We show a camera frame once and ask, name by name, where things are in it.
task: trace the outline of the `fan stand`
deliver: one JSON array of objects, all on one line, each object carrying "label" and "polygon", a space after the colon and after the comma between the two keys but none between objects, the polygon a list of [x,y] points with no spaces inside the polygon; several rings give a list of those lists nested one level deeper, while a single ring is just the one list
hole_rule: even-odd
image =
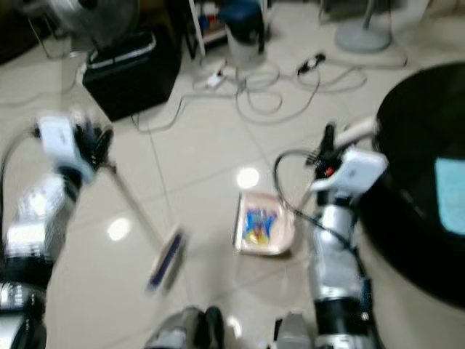
[{"label": "fan stand", "polygon": [[370,25],[376,0],[368,0],[363,20],[341,25],[336,32],[336,44],[345,51],[376,53],[386,49],[392,42],[391,31]]}]

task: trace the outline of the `blue object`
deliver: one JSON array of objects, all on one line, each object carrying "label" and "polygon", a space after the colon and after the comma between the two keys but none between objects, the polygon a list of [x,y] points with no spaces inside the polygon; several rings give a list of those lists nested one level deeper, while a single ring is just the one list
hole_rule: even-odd
[{"label": "blue object", "polygon": [[441,223],[451,233],[465,236],[465,161],[438,158],[434,170]]},{"label": "blue object", "polygon": [[182,246],[183,242],[183,234],[176,233],[173,239],[170,241],[169,246],[167,247],[167,251],[163,259],[159,262],[157,268],[155,269],[153,275],[150,277],[148,287],[151,290],[157,289],[168,271],[168,268],[173,262],[174,258],[177,256],[179,249]]},{"label": "blue object", "polygon": [[276,218],[276,212],[267,212],[266,209],[248,210],[243,237],[247,241],[258,245],[268,245],[270,243],[271,226]]},{"label": "blue object", "polygon": [[262,13],[256,2],[235,1],[221,8],[218,18],[226,23],[242,23]]},{"label": "blue object", "polygon": [[198,24],[200,25],[202,32],[206,31],[210,26],[209,19],[205,15],[201,15],[198,18]]}]

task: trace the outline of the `electrical cord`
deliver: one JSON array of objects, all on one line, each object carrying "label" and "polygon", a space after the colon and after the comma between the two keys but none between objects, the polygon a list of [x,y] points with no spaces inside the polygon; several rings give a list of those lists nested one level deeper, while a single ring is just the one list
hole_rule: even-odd
[{"label": "electrical cord", "polygon": [[[360,82],[352,86],[348,86],[348,87],[342,87],[339,89],[329,89],[331,86],[338,84],[340,81],[342,81],[346,76],[350,75],[351,73],[357,73],[361,77]],[[303,74],[299,74],[297,76],[297,80],[298,80],[298,83],[300,84],[300,87],[304,87],[304,88],[309,87],[312,89],[316,87],[316,84],[305,81],[302,76]],[[363,87],[366,84],[367,80],[368,80],[368,77],[366,75],[366,72],[362,68],[351,67],[351,68],[348,68],[346,71],[342,72],[341,74],[339,74],[337,77],[329,81],[321,81],[319,84],[318,93],[336,94],[336,93],[342,93],[342,92],[355,91],[356,89]]]},{"label": "electrical cord", "polygon": [[289,200],[284,196],[284,192],[283,192],[283,189],[281,188],[281,184],[279,181],[279,166],[280,166],[281,161],[285,158],[288,158],[289,156],[301,156],[301,157],[304,157],[305,159],[310,159],[311,160],[310,164],[313,164],[313,165],[315,165],[319,160],[317,151],[308,151],[305,149],[294,149],[290,151],[285,151],[284,153],[280,154],[279,157],[276,158],[275,165],[273,167],[273,182],[275,184],[275,189],[278,194],[279,200],[281,201],[281,203],[283,204],[285,208],[287,208],[289,211],[294,213],[297,217],[303,218],[304,220],[312,223],[314,226],[318,227],[321,230],[328,231],[334,238],[337,239],[338,242],[341,243],[341,245],[345,249],[350,251],[354,255],[355,259],[357,260],[359,257],[357,255],[356,250],[352,248],[351,241],[347,240],[337,231],[321,225],[316,217],[311,217],[308,214],[303,213],[301,209],[294,207],[289,202]]},{"label": "electrical cord", "polygon": [[[284,122],[288,122],[288,121],[290,121],[292,119],[295,119],[295,118],[301,116],[303,114],[303,112],[305,112],[308,109],[308,107],[310,106],[310,104],[312,103],[313,98],[315,97],[315,95],[318,92],[318,87],[320,86],[320,72],[318,70],[314,70],[314,72],[317,74],[317,84],[316,84],[315,88],[313,89],[313,91],[311,92],[311,94],[310,94],[307,102],[305,103],[305,105],[302,108],[300,108],[298,111],[296,111],[294,113],[291,113],[291,114],[289,114],[287,116],[281,117],[278,120],[256,120],[256,119],[253,119],[250,116],[246,115],[243,112],[243,109],[240,106],[239,96],[242,93],[242,91],[239,89],[238,93],[235,96],[235,106],[236,106],[236,110],[239,113],[239,116],[244,121],[246,121],[246,122],[248,122],[250,124],[261,125],[261,126],[270,126],[270,125],[282,124]],[[246,94],[248,96],[247,97],[248,101],[251,102],[250,94],[251,94],[251,92],[254,92],[254,91],[248,91],[246,89],[245,89],[245,91],[246,91]],[[279,103],[279,107],[281,107],[281,105],[282,105],[282,96],[280,96],[280,98],[281,98],[281,100],[280,100],[280,103]],[[256,106],[254,106],[253,103],[251,103],[251,108],[254,111],[258,110],[258,108]]]},{"label": "electrical cord", "polygon": [[151,135],[152,133],[156,132],[163,132],[163,131],[168,131],[171,129],[174,124],[176,123],[177,119],[179,116],[182,114],[183,109],[182,106],[185,105],[186,100],[188,99],[195,99],[195,98],[220,98],[220,99],[230,99],[233,98],[234,95],[229,95],[229,94],[209,94],[209,93],[204,93],[204,94],[190,94],[190,95],[183,95],[181,99],[179,100],[176,113],[174,114],[174,117],[168,121],[167,123],[152,127],[152,128],[147,128],[143,129],[140,127],[140,113],[132,115],[131,120],[133,125],[136,127],[136,130],[141,134],[141,135]]}]

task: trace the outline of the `plug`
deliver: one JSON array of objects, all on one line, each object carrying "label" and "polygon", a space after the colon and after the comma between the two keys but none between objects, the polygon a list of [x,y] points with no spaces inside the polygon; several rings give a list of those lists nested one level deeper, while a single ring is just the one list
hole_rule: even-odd
[{"label": "plug", "polygon": [[304,62],[298,69],[297,75],[307,73],[308,71],[315,70],[318,65],[326,60],[326,55],[322,52],[317,53],[313,58]]},{"label": "plug", "polygon": [[212,74],[209,79],[206,81],[206,86],[209,89],[217,89],[218,86],[225,80],[225,76],[222,71],[217,71],[215,74]]}]

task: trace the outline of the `wire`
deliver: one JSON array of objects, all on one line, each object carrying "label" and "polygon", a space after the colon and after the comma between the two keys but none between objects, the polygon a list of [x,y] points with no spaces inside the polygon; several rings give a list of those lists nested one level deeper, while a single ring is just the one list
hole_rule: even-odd
[{"label": "wire", "polygon": [[21,142],[28,137],[34,135],[35,127],[28,127],[23,131],[16,134],[13,139],[9,142],[7,149],[4,151],[1,158],[0,166],[0,260],[3,260],[4,255],[4,245],[3,245],[3,216],[4,216],[4,183],[5,183],[5,173],[7,171],[7,164],[10,160],[12,154],[15,152],[16,148],[21,144]]},{"label": "wire", "polygon": [[[361,76],[360,82],[352,86],[342,87],[340,89],[329,89],[329,87],[335,84],[338,84],[340,81],[342,81],[346,76],[350,75],[351,73],[358,73]],[[300,87],[303,87],[303,88],[309,87],[309,88],[314,89],[317,85],[310,83],[308,81],[305,81],[303,79],[303,75],[304,74],[300,74],[297,76],[297,82],[299,83]],[[318,88],[318,93],[334,94],[334,93],[355,91],[356,89],[363,87],[366,84],[367,80],[368,80],[368,77],[366,75],[366,72],[363,69],[351,67],[351,68],[348,68],[346,71],[342,72],[341,74],[339,74],[337,77],[329,81],[321,81],[320,86]]]},{"label": "wire", "polygon": [[252,94],[250,91],[247,91],[247,101],[248,104],[251,106],[251,108],[259,114],[262,115],[270,115],[271,113],[276,113],[281,109],[281,106],[283,105],[283,96],[281,93],[270,91],[270,92],[255,92],[255,94],[259,95],[266,95],[268,94],[269,96],[276,96],[278,98],[278,104],[274,106],[273,108],[270,109],[263,109],[263,108],[258,108],[255,106],[253,100],[252,100]]},{"label": "wire", "polygon": [[[317,91],[318,91],[318,87],[320,86],[320,72],[318,70],[314,70],[314,72],[317,74],[317,84],[315,86],[315,89],[312,91],[309,99],[307,100],[307,102],[305,103],[305,105],[300,108],[298,111],[292,113],[292,114],[289,114],[287,116],[284,116],[284,117],[281,117],[279,118],[278,120],[256,120],[256,119],[253,119],[251,118],[250,116],[247,116],[243,110],[241,109],[240,107],[240,103],[239,103],[239,96],[241,94],[241,90],[238,90],[238,93],[236,94],[235,96],[235,105],[236,105],[236,110],[238,111],[239,113],[239,116],[244,120],[244,121],[247,121],[248,123],[250,124],[254,124],[254,125],[262,125],[262,126],[269,126],[269,125],[277,125],[277,124],[282,124],[284,122],[288,122],[292,119],[295,119],[297,118],[298,116],[301,116],[303,114],[303,112],[305,112],[308,107],[310,106],[310,104],[312,103],[313,101],[313,98],[315,97],[315,95],[317,94]],[[250,99],[250,91],[247,91],[246,90],[246,93],[248,94],[248,100],[251,101]],[[251,104],[251,107],[252,109],[254,109],[255,111],[257,110],[256,107],[253,106],[253,104]]]},{"label": "wire", "polygon": [[278,198],[280,199],[281,203],[284,205],[285,208],[287,208],[289,211],[294,213],[297,217],[305,219],[306,221],[312,223],[314,226],[318,227],[321,230],[328,231],[332,236],[334,236],[334,238],[336,238],[341,243],[341,245],[345,249],[351,251],[351,253],[355,256],[356,252],[352,248],[351,243],[350,243],[349,240],[347,240],[345,237],[343,237],[337,231],[335,231],[333,229],[330,229],[330,228],[327,228],[327,227],[324,227],[323,225],[321,225],[316,217],[310,217],[308,214],[303,213],[303,211],[301,209],[298,209],[298,208],[294,207],[288,201],[288,199],[284,196],[284,192],[283,192],[283,189],[281,188],[281,184],[280,184],[280,181],[279,181],[279,165],[280,165],[281,161],[284,158],[287,158],[289,156],[301,156],[301,157],[304,157],[306,159],[310,159],[311,164],[316,164],[318,162],[318,152],[317,151],[308,151],[308,150],[305,150],[305,149],[294,149],[294,150],[290,150],[290,151],[285,151],[284,153],[279,155],[279,157],[275,161],[275,165],[274,165],[274,168],[273,168],[273,181],[274,181],[274,184],[275,184],[276,192],[278,193]]},{"label": "wire", "polygon": [[153,127],[153,128],[147,128],[147,129],[142,129],[140,127],[140,113],[134,114],[131,116],[131,120],[133,125],[135,125],[137,131],[142,134],[142,135],[151,135],[152,133],[155,132],[162,132],[162,131],[168,131],[171,129],[174,124],[176,123],[176,120],[179,118],[179,116],[182,114],[183,109],[182,106],[185,105],[186,100],[192,98],[220,98],[220,99],[230,99],[233,98],[234,95],[232,94],[209,94],[209,93],[204,93],[204,94],[191,94],[191,95],[183,95],[181,99],[179,100],[176,113],[174,114],[174,117],[171,119],[171,121],[167,122],[166,124]]}]

